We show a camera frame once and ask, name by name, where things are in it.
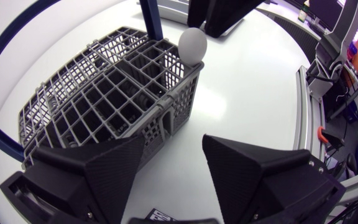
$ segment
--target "desk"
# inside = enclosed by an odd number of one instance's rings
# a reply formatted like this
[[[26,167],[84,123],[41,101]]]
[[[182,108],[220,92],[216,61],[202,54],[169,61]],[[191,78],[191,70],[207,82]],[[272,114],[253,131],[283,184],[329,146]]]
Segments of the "desk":
[[[23,76],[0,111],[0,127],[18,140],[17,115],[34,89],[87,43],[120,26],[145,30],[135,1],[117,4],[50,47]],[[162,21],[164,36],[178,43],[186,26]],[[227,37],[208,37],[205,67],[190,120],[136,175],[122,219],[144,218],[156,208],[175,219],[217,218],[218,198],[201,148],[203,134],[292,150],[296,126],[296,78],[309,62],[274,21],[252,11]],[[0,151],[0,183],[21,165]],[[0,222],[22,223],[0,191]]]
[[[277,4],[274,3],[266,4],[263,2],[256,8],[256,10],[263,13],[269,13],[269,14],[273,14],[274,16],[278,16],[288,22],[291,22],[297,27],[301,28],[316,40],[321,39],[321,37],[317,35],[313,30],[311,30],[307,24],[298,20],[298,15],[300,11],[299,9],[297,9],[295,6],[292,6],[290,3],[284,0],[274,0],[274,1]]]

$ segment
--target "white ball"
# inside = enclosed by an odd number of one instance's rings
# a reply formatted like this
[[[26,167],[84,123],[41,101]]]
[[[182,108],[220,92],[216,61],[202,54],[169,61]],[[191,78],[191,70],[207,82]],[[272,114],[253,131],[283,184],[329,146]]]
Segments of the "white ball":
[[[201,62],[206,52],[206,36],[197,28],[185,30],[179,38],[179,56],[183,63],[193,66]]]

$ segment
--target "basket grid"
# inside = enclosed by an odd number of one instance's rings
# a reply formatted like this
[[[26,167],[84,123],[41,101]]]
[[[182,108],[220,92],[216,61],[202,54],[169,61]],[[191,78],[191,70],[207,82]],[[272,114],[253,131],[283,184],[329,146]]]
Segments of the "basket grid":
[[[108,141],[128,136],[134,127],[145,136],[141,163],[147,162],[164,136],[188,119],[201,68],[184,65],[168,41],[149,40],[127,27],[95,40],[42,83],[19,113],[25,163],[33,164],[31,155],[40,146]],[[161,127],[167,108],[160,102],[173,97],[167,105],[173,108],[171,133]]]

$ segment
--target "sticker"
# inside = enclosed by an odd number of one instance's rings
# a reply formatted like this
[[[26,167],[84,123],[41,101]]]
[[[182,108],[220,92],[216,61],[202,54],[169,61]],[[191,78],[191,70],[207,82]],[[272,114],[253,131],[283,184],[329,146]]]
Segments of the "sticker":
[[[146,219],[152,221],[176,221],[172,217],[158,211],[157,209],[153,208],[153,210],[147,215]]]

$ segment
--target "blue metal frame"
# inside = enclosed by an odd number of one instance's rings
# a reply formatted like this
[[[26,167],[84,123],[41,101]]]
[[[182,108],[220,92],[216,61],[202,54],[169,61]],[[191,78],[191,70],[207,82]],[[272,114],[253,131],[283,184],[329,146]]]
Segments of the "blue metal frame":
[[[147,35],[153,40],[162,40],[162,28],[157,0],[140,0],[143,19],[146,23]]]
[[[17,16],[0,35],[0,54],[13,39],[13,37],[35,16],[46,10],[59,0],[38,0]],[[157,0],[140,0],[147,33],[151,39],[161,40],[163,38],[160,15],[158,13]],[[23,162],[23,147],[10,138],[0,129],[0,150],[14,159]]]

